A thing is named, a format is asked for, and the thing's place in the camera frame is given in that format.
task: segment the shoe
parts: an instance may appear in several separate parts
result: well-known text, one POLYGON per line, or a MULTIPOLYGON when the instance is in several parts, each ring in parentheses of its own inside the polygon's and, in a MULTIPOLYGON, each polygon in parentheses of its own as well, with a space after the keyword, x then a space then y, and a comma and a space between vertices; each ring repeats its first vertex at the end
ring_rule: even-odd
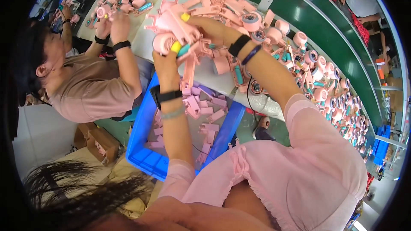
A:
POLYGON ((263 127, 265 129, 268 129, 269 126, 270 126, 270 117, 268 116, 261 117, 260 121, 258 122, 257 127, 253 131, 253 135, 252 135, 253 138, 256 139, 257 128, 263 127))

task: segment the pink shirt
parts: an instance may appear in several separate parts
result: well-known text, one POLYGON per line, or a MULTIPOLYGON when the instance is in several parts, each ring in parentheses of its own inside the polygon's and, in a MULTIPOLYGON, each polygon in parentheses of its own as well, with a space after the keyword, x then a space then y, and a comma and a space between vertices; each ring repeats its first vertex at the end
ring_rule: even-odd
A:
POLYGON ((247 179, 282 231, 343 230, 367 185, 357 150, 304 95, 285 110, 291 147, 268 140, 235 146, 199 174, 171 160, 161 196, 221 207, 232 186, 247 179))

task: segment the blue bracelet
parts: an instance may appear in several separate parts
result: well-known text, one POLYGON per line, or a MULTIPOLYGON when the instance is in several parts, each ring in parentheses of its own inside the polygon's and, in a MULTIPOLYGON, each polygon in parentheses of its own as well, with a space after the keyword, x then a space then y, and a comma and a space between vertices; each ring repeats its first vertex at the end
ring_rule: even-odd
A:
POLYGON ((258 46, 256 46, 248 55, 246 58, 244 58, 244 60, 241 62, 241 65, 246 65, 248 63, 248 61, 250 61, 250 59, 261 49, 261 45, 259 44, 258 46))

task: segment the gray bracelet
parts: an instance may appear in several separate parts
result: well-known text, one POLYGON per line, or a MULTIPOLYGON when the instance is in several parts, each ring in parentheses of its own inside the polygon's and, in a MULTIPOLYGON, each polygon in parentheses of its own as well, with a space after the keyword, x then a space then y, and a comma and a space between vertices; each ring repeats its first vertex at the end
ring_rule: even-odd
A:
POLYGON ((180 114, 185 113, 185 106, 183 105, 182 107, 180 107, 179 109, 172 111, 170 113, 167 114, 163 114, 161 113, 161 119, 163 120, 167 120, 167 119, 173 119, 177 116, 179 116, 180 114))

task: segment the brown t-shirt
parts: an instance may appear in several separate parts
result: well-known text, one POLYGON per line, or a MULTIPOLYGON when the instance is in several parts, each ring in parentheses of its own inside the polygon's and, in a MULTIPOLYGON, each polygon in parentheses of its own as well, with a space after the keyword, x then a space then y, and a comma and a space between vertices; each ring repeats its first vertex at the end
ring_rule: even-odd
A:
POLYGON ((49 102, 66 119, 78 123, 122 117, 133 107, 134 91, 121 78, 117 61, 79 54, 66 58, 71 77, 49 102))

